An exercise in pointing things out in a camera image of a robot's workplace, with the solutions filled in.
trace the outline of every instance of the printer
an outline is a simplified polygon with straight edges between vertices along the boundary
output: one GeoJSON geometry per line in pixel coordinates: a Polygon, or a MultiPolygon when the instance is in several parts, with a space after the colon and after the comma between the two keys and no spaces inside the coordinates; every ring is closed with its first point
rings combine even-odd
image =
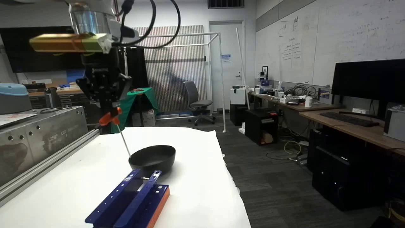
{"type": "Polygon", "coordinates": [[[405,142],[405,107],[392,107],[387,111],[383,135],[405,142]]]}
{"type": "Polygon", "coordinates": [[[0,84],[0,114],[31,111],[29,94],[20,84],[0,84]]]}

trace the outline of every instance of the frying pan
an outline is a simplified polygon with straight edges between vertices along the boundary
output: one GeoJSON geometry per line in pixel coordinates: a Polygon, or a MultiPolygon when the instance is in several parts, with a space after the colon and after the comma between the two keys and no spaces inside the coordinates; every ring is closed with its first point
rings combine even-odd
{"type": "Polygon", "coordinates": [[[154,170],[161,170],[162,175],[168,173],[174,162],[174,157],[174,147],[157,145],[134,152],[128,161],[131,169],[140,169],[144,176],[150,176],[154,170]]]}

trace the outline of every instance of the yellow object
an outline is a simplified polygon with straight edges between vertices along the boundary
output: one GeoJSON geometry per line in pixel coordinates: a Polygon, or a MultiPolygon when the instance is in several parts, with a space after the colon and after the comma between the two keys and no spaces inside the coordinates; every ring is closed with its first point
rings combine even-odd
{"type": "Polygon", "coordinates": [[[29,40],[35,52],[102,52],[107,54],[111,43],[106,33],[100,35],[42,35],[29,40]]]}

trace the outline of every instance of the white tabletop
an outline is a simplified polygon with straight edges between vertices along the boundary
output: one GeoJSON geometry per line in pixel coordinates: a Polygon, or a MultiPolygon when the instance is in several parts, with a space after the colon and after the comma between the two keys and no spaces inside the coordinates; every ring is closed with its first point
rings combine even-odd
{"type": "MultiPolygon", "coordinates": [[[[172,171],[159,179],[171,195],[155,223],[166,228],[250,227],[215,132],[125,128],[131,152],[153,145],[176,149],[172,171]]],[[[4,228],[87,228],[86,217],[130,173],[119,135],[99,136],[0,208],[4,228]]]]}

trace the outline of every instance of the gray floor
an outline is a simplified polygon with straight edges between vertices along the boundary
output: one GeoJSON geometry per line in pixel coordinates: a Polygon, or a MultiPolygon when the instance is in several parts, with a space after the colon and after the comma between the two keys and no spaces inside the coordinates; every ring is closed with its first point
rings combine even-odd
{"type": "Polygon", "coordinates": [[[319,228],[367,228],[382,208],[340,212],[317,194],[311,187],[311,173],[305,166],[288,160],[293,151],[283,151],[290,138],[282,136],[278,143],[257,146],[226,118],[226,132],[221,133],[221,121],[193,126],[186,119],[158,121],[159,127],[190,127],[216,131],[217,141],[225,154],[225,162],[240,189],[253,228],[271,227],[319,227],[319,228]]]}

